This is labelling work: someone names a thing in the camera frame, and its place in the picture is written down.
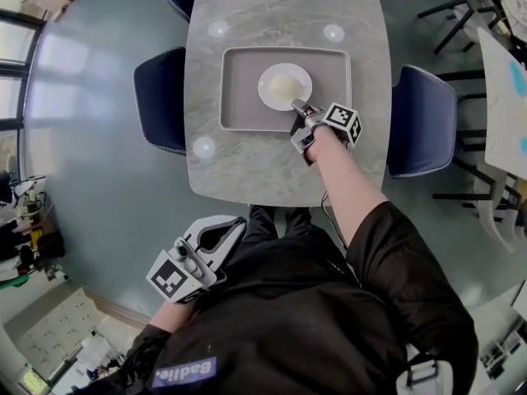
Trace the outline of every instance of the leg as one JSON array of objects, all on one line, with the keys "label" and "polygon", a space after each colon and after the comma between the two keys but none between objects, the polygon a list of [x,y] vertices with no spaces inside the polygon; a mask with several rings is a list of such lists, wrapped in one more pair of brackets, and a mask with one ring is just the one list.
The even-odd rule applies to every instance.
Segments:
[{"label": "leg", "polygon": [[277,238],[277,230],[274,227],[274,207],[251,205],[247,232],[238,247],[238,251],[241,252],[258,243]]},{"label": "leg", "polygon": [[417,15],[419,19],[425,16],[433,15],[434,13],[438,13],[445,9],[451,9],[453,7],[459,6],[460,4],[465,3],[467,0],[454,0],[453,2],[448,2],[445,4],[441,4],[439,6],[433,7],[432,9],[428,9],[424,12],[421,12]]},{"label": "leg", "polygon": [[286,235],[300,235],[313,228],[307,207],[296,207],[286,211]]},{"label": "leg", "polygon": [[448,33],[448,35],[436,47],[436,49],[434,50],[434,54],[439,54],[439,52],[443,49],[443,47],[445,47],[445,45],[447,45],[448,42],[452,40],[454,35],[457,34],[458,30],[463,28],[464,24],[467,23],[467,21],[470,19],[473,13],[474,13],[474,10],[472,10],[471,8],[467,10],[467,12],[461,18],[461,21],[455,24],[454,28],[452,28],[452,30]]}]

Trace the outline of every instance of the chair leg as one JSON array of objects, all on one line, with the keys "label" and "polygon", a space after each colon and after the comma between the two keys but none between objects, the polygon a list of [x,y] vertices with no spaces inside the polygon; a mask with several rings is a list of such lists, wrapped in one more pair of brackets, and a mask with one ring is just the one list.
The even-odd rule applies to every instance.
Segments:
[{"label": "chair leg", "polygon": [[464,70],[462,72],[449,72],[436,75],[442,81],[467,81],[471,79],[485,79],[485,70]]},{"label": "chair leg", "polygon": [[487,92],[479,92],[475,94],[465,94],[458,98],[458,103],[465,100],[479,100],[481,98],[487,98]]},{"label": "chair leg", "polygon": [[509,192],[509,194],[516,199],[515,202],[509,202],[513,207],[519,207],[521,202],[521,194],[516,192],[511,186],[506,185],[505,190]]},{"label": "chair leg", "polygon": [[467,0],[454,0],[453,2],[440,4],[439,6],[433,7],[432,9],[428,9],[428,10],[426,10],[424,12],[421,12],[421,13],[417,14],[417,17],[419,19],[421,19],[421,18],[423,18],[425,16],[433,15],[434,13],[441,12],[442,10],[445,10],[445,9],[451,9],[453,7],[459,6],[460,4],[463,4],[463,3],[466,3],[466,2],[467,2]]},{"label": "chair leg", "polygon": [[464,14],[464,16],[461,18],[461,20],[452,28],[452,30],[448,33],[448,35],[439,43],[439,45],[434,50],[434,54],[439,54],[439,52],[449,43],[450,40],[454,37],[455,34],[457,34],[458,30],[463,28],[464,24],[467,23],[467,21],[470,19],[470,17],[473,15],[474,10],[469,8],[467,12]]},{"label": "chair leg", "polygon": [[488,193],[434,193],[432,195],[433,199],[457,201],[491,201],[493,199],[494,186],[496,185],[496,182],[493,179],[479,171],[473,165],[467,164],[455,156],[452,158],[452,164],[457,165],[465,171],[468,171],[470,174],[488,184],[490,187]]},{"label": "chair leg", "polygon": [[494,26],[496,26],[498,24],[498,22],[501,20],[501,18],[499,16],[495,17],[494,19],[492,19],[490,21],[490,23],[488,24],[488,29],[491,30]]},{"label": "chair leg", "polygon": [[485,151],[485,143],[466,143],[465,139],[484,139],[487,137],[487,130],[459,130],[455,134],[459,148],[463,152]]},{"label": "chair leg", "polygon": [[475,45],[475,43],[473,43],[472,41],[470,41],[468,44],[466,44],[466,45],[463,47],[463,52],[466,53],[466,52],[469,51],[474,45]]},{"label": "chair leg", "polygon": [[480,7],[480,8],[478,9],[478,12],[479,12],[479,13],[488,13],[488,12],[494,12],[494,13],[496,13],[496,12],[497,12],[497,9],[496,9],[494,6]]}]

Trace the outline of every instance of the white plate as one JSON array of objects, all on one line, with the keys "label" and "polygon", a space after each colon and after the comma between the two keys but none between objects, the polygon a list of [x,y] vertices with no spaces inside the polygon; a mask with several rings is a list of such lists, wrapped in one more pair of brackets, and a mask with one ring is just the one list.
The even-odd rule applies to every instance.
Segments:
[{"label": "white plate", "polygon": [[269,86],[278,74],[287,75],[297,79],[302,85],[303,92],[300,99],[307,102],[313,91],[313,82],[310,75],[300,66],[290,63],[280,63],[271,66],[260,77],[258,81],[258,93],[262,101],[270,108],[278,111],[292,111],[291,103],[282,99],[274,98],[269,92]]}]

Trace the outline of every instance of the wall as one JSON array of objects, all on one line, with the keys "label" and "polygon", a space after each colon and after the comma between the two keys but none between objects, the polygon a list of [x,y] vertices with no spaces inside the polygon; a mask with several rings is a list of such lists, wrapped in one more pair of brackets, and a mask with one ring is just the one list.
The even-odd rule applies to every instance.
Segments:
[{"label": "wall", "polygon": [[527,282],[521,287],[518,298],[513,304],[513,309],[518,312],[523,319],[527,320]]},{"label": "wall", "polygon": [[61,282],[63,280],[49,282],[43,272],[35,272],[20,288],[0,290],[0,380],[4,384],[15,383],[21,377],[26,359],[6,334],[3,324]]},{"label": "wall", "polygon": [[9,322],[31,303],[63,282],[63,278],[48,281],[45,273],[35,272],[30,275],[25,285],[0,290],[0,323]]},{"label": "wall", "polygon": [[84,388],[90,383],[90,378],[86,374],[86,367],[76,361],[72,368],[53,387],[53,395],[68,395],[72,392],[72,387]]},{"label": "wall", "polygon": [[527,344],[521,342],[520,348],[503,363],[504,372],[496,379],[500,393],[514,393],[520,383],[527,379]]},{"label": "wall", "polygon": [[494,300],[470,312],[479,341],[479,356],[494,347],[511,329],[518,313],[511,307],[520,285],[512,287]]},{"label": "wall", "polygon": [[479,360],[469,395],[500,395],[496,383],[488,377],[483,363]]}]

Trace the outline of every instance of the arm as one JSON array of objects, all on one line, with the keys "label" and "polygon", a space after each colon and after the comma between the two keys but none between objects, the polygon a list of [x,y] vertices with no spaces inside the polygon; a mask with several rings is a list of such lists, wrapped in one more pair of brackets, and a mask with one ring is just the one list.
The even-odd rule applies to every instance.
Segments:
[{"label": "arm", "polygon": [[180,329],[192,316],[195,303],[172,304],[166,301],[154,315],[149,325],[173,333]]},{"label": "arm", "polygon": [[315,144],[307,156],[319,166],[338,228],[349,245],[366,216],[388,199],[362,173],[330,128],[315,129]]},{"label": "arm", "polygon": [[394,312],[394,326],[420,352],[446,360],[454,393],[468,393],[478,358],[473,320],[413,226],[362,173],[330,128],[315,129],[307,156],[319,166],[362,287]]}]

